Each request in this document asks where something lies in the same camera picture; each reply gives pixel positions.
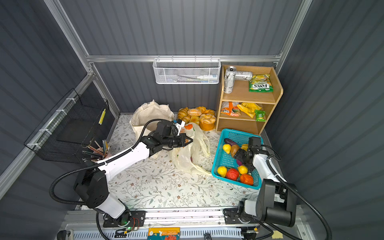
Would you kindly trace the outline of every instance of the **snack bag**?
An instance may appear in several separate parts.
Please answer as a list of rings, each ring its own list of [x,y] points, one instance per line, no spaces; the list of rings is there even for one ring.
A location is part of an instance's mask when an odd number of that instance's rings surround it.
[[[249,81],[250,92],[269,93],[273,92],[271,81],[269,80],[269,74],[254,75]]]
[[[179,227],[149,228],[147,240],[179,240]]]
[[[241,114],[237,104],[239,104],[239,102],[223,102],[220,112],[233,117],[239,117]]]
[[[255,110],[255,113],[257,122],[265,122],[265,111]]]
[[[253,118],[255,116],[255,110],[261,109],[261,107],[259,105],[257,105],[256,103],[242,103],[242,104],[238,104],[237,107],[241,111],[248,114],[248,116],[250,116],[251,118]]]

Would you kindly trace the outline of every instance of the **bread roll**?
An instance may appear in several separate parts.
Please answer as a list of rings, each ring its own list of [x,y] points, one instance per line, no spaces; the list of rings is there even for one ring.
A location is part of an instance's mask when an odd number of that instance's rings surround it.
[[[203,131],[211,131],[215,129],[216,117],[212,114],[202,114],[200,116],[200,128]]]
[[[207,109],[206,107],[197,107],[197,110],[199,110],[201,113],[204,113],[204,111]]]
[[[198,116],[192,116],[191,119],[189,120],[189,122],[194,122],[194,123],[196,123],[197,125],[200,125],[200,117],[198,117]]]
[[[204,114],[207,114],[207,113],[209,113],[209,114],[212,114],[212,115],[214,115],[214,116],[215,116],[215,111],[214,111],[214,110],[212,110],[212,109],[207,109],[207,110],[205,110],[203,113],[204,113]]]
[[[192,109],[189,109],[188,110],[188,115],[189,116],[197,116],[197,117],[200,117],[200,115],[202,114],[202,112],[196,108],[192,108]]]
[[[183,119],[183,117],[186,117],[188,115],[188,108],[182,108],[179,110],[179,112],[177,113],[177,118],[178,119]]]
[[[190,119],[191,119],[191,116],[185,116],[185,117],[183,117],[182,120],[185,122],[185,124],[187,124],[187,123],[189,123]]]

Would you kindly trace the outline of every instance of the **aluminum can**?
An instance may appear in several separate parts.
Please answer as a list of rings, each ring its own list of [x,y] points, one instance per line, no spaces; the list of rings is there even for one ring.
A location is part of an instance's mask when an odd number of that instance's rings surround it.
[[[231,93],[233,90],[233,84],[235,83],[236,68],[229,66],[225,70],[224,75],[224,93]]]
[[[237,71],[235,75],[235,80],[251,80],[253,76],[252,72]]]

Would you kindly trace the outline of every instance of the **wooden shelf compartment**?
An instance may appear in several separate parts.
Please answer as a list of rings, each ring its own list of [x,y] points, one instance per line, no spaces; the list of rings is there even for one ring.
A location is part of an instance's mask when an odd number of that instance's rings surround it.
[[[271,104],[261,104],[261,103],[258,103],[257,105],[259,105],[261,107],[261,110],[265,111],[265,119],[268,119],[269,118],[269,115],[272,111],[272,108],[273,108],[273,105]],[[243,111],[240,111],[240,116],[239,117],[233,117],[233,116],[229,116],[227,114],[224,114],[224,113],[220,113],[219,114],[219,118],[220,119],[233,119],[233,120],[243,120],[243,121],[256,121],[256,117],[253,117],[251,118],[249,115],[247,115],[245,112]]]
[[[224,93],[224,75],[225,70],[229,65],[223,65],[219,89],[221,93],[218,96],[217,101],[217,121],[216,131],[221,132],[224,128],[235,129],[239,131],[249,132],[260,135],[268,122],[273,110],[283,95],[283,88],[277,77],[275,69],[273,67],[258,67],[258,66],[235,66],[238,71],[251,71],[255,74],[269,74],[270,81],[273,86],[273,92],[271,93],[257,93],[249,91],[248,81],[236,80],[233,86],[233,91],[229,94]],[[262,110],[265,111],[265,122],[256,122],[255,117],[251,118],[244,112],[241,112],[241,116],[233,117],[226,114],[220,113],[221,105],[223,101],[236,101],[236,102],[247,102],[256,103]]]

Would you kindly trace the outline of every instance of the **white plastic bag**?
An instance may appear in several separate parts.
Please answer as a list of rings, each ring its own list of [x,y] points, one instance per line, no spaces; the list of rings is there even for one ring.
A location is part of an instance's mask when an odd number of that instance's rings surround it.
[[[200,155],[200,148],[203,151],[204,156],[210,156],[209,140],[200,127],[195,123],[188,123],[193,125],[192,129],[186,129],[183,127],[180,133],[186,133],[188,137],[193,139],[193,142],[185,147],[179,147],[171,150],[171,157],[175,163],[175,167],[183,172],[188,173],[201,173],[211,175],[202,167],[193,164],[198,162]]]
[[[136,140],[139,139],[144,124],[146,124],[149,120],[156,118],[173,121],[174,114],[169,109],[168,105],[159,105],[157,102],[155,102],[155,100],[152,100],[152,102],[149,103],[144,103],[136,109],[132,119],[129,121],[129,124],[132,126],[133,131],[135,132]],[[148,124],[143,136],[146,136],[150,132],[156,130],[157,123],[158,122],[151,122]]]

